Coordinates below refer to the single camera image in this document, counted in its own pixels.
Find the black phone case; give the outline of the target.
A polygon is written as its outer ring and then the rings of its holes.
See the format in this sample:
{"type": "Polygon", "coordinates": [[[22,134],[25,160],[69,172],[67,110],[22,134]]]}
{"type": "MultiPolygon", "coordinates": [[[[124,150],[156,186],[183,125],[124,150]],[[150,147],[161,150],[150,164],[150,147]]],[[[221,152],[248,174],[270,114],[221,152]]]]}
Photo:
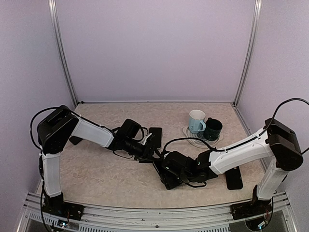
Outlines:
{"type": "Polygon", "coordinates": [[[240,190],[243,188],[243,182],[239,167],[235,167],[226,171],[225,179],[228,190],[240,190]]]}
{"type": "Polygon", "coordinates": [[[167,190],[174,189],[181,184],[178,178],[168,170],[166,170],[166,173],[160,177],[160,180],[167,190]]]}

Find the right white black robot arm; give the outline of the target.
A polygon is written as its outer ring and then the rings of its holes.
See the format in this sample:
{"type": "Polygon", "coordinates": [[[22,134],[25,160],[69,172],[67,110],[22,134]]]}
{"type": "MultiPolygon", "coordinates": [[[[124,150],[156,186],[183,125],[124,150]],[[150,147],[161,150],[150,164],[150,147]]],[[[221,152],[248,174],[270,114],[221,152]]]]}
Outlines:
{"type": "Polygon", "coordinates": [[[211,148],[196,159],[177,151],[165,151],[163,158],[155,161],[153,166],[168,190],[181,184],[203,188],[209,179],[266,157],[272,158],[271,163],[254,187],[253,199],[247,203],[247,211],[256,215],[265,208],[287,174],[298,169],[304,161],[296,133],[273,118],[267,119],[265,126],[256,133],[230,146],[211,148]]]}

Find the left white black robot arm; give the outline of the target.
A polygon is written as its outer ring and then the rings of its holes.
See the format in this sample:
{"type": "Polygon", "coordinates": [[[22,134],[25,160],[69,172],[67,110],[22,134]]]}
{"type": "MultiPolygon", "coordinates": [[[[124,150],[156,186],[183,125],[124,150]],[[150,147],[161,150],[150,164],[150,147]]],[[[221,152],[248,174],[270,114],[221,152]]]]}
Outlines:
{"type": "Polygon", "coordinates": [[[123,150],[139,162],[152,162],[161,158],[155,145],[155,136],[143,134],[135,137],[144,128],[137,122],[126,119],[122,126],[109,129],[82,117],[67,106],[50,107],[49,114],[37,125],[38,140],[33,144],[40,151],[42,160],[42,179],[44,191],[50,200],[48,206],[57,215],[67,211],[67,203],[58,196],[62,194],[60,186],[60,156],[71,137],[87,140],[112,152],[123,150]]]}

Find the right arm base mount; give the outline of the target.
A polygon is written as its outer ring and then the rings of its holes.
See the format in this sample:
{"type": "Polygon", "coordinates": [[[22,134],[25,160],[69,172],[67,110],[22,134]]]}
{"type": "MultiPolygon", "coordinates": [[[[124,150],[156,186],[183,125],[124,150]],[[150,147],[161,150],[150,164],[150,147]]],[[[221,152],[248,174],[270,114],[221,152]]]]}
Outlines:
{"type": "Polygon", "coordinates": [[[233,220],[250,218],[271,211],[271,200],[251,200],[248,202],[237,203],[230,206],[233,220]]]}

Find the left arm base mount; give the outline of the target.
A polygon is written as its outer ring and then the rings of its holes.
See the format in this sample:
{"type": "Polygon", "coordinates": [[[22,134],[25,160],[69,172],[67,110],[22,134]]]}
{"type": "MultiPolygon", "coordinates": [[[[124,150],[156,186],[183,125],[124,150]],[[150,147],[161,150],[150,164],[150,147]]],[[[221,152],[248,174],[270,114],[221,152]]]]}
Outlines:
{"type": "Polygon", "coordinates": [[[55,197],[50,197],[44,192],[43,196],[43,212],[66,219],[81,220],[84,212],[83,205],[64,201],[63,193],[55,197]]]}

